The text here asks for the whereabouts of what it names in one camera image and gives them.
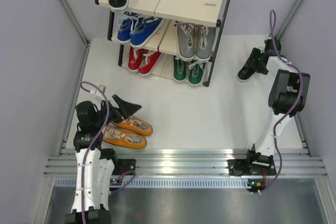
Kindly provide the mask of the red sneaker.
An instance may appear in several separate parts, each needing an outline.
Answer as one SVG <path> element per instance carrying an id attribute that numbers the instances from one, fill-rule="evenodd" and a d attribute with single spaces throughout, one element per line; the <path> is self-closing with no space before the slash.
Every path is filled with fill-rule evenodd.
<path id="1" fill-rule="evenodd" d="M 160 59 L 160 56 L 161 52 L 159 51 L 143 50 L 140 54 L 139 74 L 142 76 L 149 76 Z"/>
<path id="2" fill-rule="evenodd" d="M 131 72 L 137 72 L 142 62 L 144 49 L 130 48 L 128 68 Z"/>

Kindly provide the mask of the grey sneaker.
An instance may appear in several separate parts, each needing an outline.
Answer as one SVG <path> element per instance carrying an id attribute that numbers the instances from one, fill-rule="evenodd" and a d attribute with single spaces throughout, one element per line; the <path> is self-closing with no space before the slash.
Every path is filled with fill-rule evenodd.
<path id="1" fill-rule="evenodd" d="M 195 54 L 195 25 L 192 23 L 179 22 L 176 35 L 180 58 L 186 62 L 191 61 Z"/>
<path id="2" fill-rule="evenodd" d="M 195 58 L 197 61 L 206 62 L 210 59 L 215 36 L 215 27 L 208 27 L 203 25 L 198 27 L 197 46 L 195 52 Z"/>

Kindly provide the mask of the green sneaker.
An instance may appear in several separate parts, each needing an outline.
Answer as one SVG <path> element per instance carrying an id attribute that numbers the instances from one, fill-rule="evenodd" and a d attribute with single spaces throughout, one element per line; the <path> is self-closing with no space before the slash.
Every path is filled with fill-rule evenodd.
<path id="1" fill-rule="evenodd" d="M 188 82 L 192 86 L 198 86 L 203 81 L 203 76 L 206 69 L 206 63 L 201 61 L 193 60 L 189 65 L 189 76 Z"/>
<path id="2" fill-rule="evenodd" d="M 177 82 L 183 82 L 186 79 L 187 62 L 183 61 L 180 57 L 174 56 L 173 58 L 173 78 Z"/>

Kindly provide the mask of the blue sneaker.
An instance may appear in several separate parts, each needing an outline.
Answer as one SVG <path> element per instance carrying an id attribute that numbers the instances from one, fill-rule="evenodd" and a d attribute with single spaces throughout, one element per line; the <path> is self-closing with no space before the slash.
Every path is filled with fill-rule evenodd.
<path id="1" fill-rule="evenodd" d="M 119 26 L 117 31 L 117 40 L 121 44 L 126 44 L 131 41 L 131 32 L 134 31 L 140 24 L 142 17 L 140 14 L 125 12 L 117 19 Z"/>
<path id="2" fill-rule="evenodd" d="M 142 48 L 164 24 L 164 19 L 154 16 L 142 16 L 137 27 L 130 32 L 130 43 L 134 48 Z"/>

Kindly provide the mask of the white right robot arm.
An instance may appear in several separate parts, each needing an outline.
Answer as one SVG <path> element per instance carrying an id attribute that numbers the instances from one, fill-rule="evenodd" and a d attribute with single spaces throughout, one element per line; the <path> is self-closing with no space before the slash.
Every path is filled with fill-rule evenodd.
<path id="1" fill-rule="evenodd" d="M 267 39 L 265 49 L 254 55 L 252 69 L 273 78 L 268 106 L 271 109 L 261 136 L 247 151 L 245 167 L 252 175 L 276 175 L 274 155 L 279 154 L 277 140 L 293 117 L 303 110 L 308 96 L 310 75 L 299 71 L 280 54 L 278 39 Z"/>

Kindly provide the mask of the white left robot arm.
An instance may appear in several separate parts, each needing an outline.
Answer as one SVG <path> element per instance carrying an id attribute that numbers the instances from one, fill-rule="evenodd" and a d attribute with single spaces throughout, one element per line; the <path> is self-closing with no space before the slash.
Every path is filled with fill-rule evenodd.
<path id="1" fill-rule="evenodd" d="M 111 175 L 120 167 L 113 148 L 102 148 L 103 129 L 111 122 L 120 123 L 142 107 L 113 95 L 114 107 L 106 99 L 97 108 L 91 101 L 76 105 L 77 132 L 74 147 L 77 180 L 71 212 L 65 223 L 111 223 L 109 191 Z"/>

